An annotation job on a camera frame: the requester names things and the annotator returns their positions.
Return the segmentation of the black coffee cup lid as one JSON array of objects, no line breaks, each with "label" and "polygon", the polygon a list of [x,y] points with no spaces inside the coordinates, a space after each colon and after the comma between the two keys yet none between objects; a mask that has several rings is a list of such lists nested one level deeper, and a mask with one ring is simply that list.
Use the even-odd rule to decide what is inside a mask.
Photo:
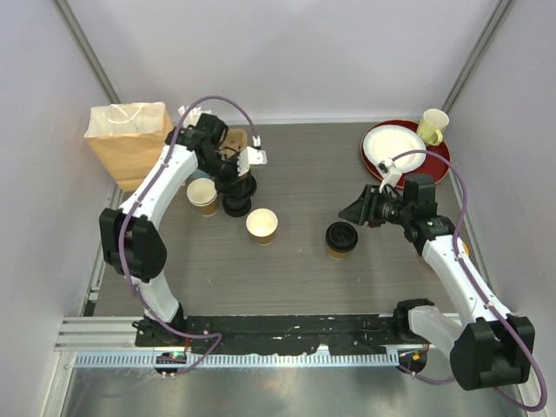
[{"label": "black coffee cup lid", "polygon": [[359,241],[354,226],[348,222],[334,222],[326,230],[325,241],[334,252],[351,252]]}]

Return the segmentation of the brown paper cup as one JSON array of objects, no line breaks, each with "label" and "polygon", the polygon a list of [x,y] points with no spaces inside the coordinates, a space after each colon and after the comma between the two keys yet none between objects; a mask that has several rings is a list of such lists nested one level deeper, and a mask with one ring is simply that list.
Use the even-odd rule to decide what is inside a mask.
[{"label": "brown paper cup", "polygon": [[246,228],[255,242],[267,245],[274,240],[278,227],[276,214],[268,208],[253,210],[246,219]]},{"label": "brown paper cup", "polygon": [[352,251],[353,248],[338,249],[331,246],[327,246],[328,255],[335,260],[341,260],[346,258]]}]

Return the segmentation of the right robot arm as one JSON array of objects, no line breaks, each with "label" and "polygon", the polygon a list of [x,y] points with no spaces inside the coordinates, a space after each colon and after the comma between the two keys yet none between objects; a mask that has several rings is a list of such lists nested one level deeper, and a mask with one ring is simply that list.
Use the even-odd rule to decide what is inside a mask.
[{"label": "right robot arm", "polygon": [[456,307],[458,322],[427,301],[408,303],[407,313],[392,322],[397,340],[410,343],[422,336],[430,341],[449,359],[454,378],[467,391],[527,382],[531,364],[514,336],[532,348],[533,324],[513,315],[492,293],[455,237],[452,221],[438,215],[437,208],[434,179],[410,174],[401,193],[367,185],[339,217],[370,228],[401,226]]}]

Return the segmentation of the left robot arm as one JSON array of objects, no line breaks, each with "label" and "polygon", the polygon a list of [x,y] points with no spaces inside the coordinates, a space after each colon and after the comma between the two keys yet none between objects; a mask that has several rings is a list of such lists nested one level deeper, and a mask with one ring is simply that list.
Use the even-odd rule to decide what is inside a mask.
[{"label": "left robot arm", "polygon": [[166,209],[182,182],[200,170],[204,175],[195,184],[207,184],[209,190],[198,207],[220,202],[227,215],[245,216],[257,189],[249,155],[260,151],[258,144],[248,146],[245,130],[202,112],[188,125],[173,128],[136,191],[119,208],[100,214],[103,258],[141,300],[144,316],[134,325],[150,346],[173,347],[188,337],[182,304],[163,273],[168,252],[158,229]]}]

